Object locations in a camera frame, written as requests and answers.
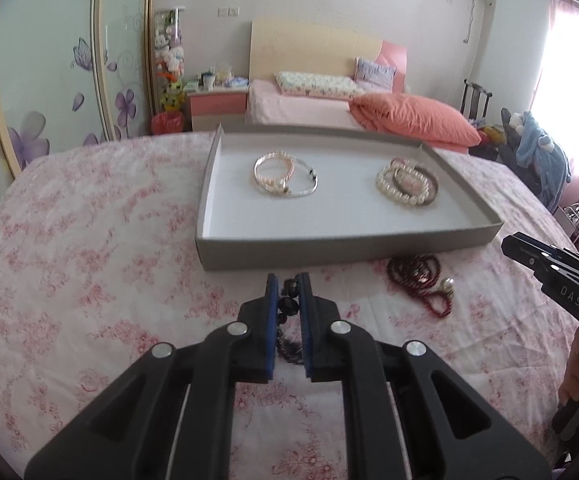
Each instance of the purple flower decal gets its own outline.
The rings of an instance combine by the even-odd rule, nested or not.
[[[98,138],[94,134],[89,134],[85,137],[85,142],[82,144],[83,146],[98,146]]]
[[[76,97],[74,98],[74,105],[72,106],[72,110],[74,112],[77,112],[78,109],[82,106],[82,104],[85,102],[85,96],[82,95],[80,92],[78,92],[76,94]]]
[[[22,170],[35,158],[49,154],[49,141],[39,138],[46,123],[47,120],[43,114],[29,112],[22,121],[20,134],[13,128],[7,128],[13,151],[16,153],[16,159]]]
[[[78,46],[74,47],[74,63],[76,63],[80,68],[87,70],[87,72],[93,70],[92,48],[83,38],[80,38]]]
[[[116,108],[120,110],[118,114],[118,126],[127,128],[127,116],[132,119],[136,117],[136,105],[132,102],[134,100],[134,93],[131,88],[127,89],[125,95],[118,92],[116,95]]]

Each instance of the silver screw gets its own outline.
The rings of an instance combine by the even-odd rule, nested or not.
[[[425,343],[421,343],[420,341],[409,341],[405,349],[407,350],[408,354],[414,355],[416,357],[425,354],[427,351]]]
[[[351,325],[347,321],[334,321],[331,329],[335,334],[346,334],[351,332]]]
[[[169,357],[172,355],[172,352],[172,345],[167,343],[159,343],[158,345],[154,346],[154,348],[152,348],[152,355],[158,359]]]
[[[229,332],[231,335],[242,335],[246,333],[247,330],[247,325],[240,321],[234,321],[233,323],[227,325],[227,332]]]

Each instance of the headboard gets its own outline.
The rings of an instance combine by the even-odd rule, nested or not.
[[[280,70],[353,76],[356,56],[395,66],[393,91],[403,91],[407,70],[403,46],[315,23],[271,19],[252,23],[250,80],[274,79]]]

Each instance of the blue clothing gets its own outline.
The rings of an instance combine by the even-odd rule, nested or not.
[[[539,144],[548,144],[549,136],[538,126],[531,112],[525,112],[525,129],[521,143],[516,150],[516,162],[522,168],[528,168],[534,162],[540,177],[541,190],[538,199],[549,210],[556,211],[565,184],[572,180],[569,161],[561,147],[554,143],[554,151],[547,152]]]

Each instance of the shallow tray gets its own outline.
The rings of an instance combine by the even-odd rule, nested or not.
[[[276,150],[316,170],[316,192],[284,198],[256,184],[254,162]],[[376,174],[394,156],[415,158],[436,174],[441,188],[434,202],[405,207],[378,191]],[[290,187],[308,187],[304,173],[297,166]],[[214,138],[196,246],[205,270],[304,267],[484,245],[502,225],[467,181],[419,140],[252,124],[219,128]]]

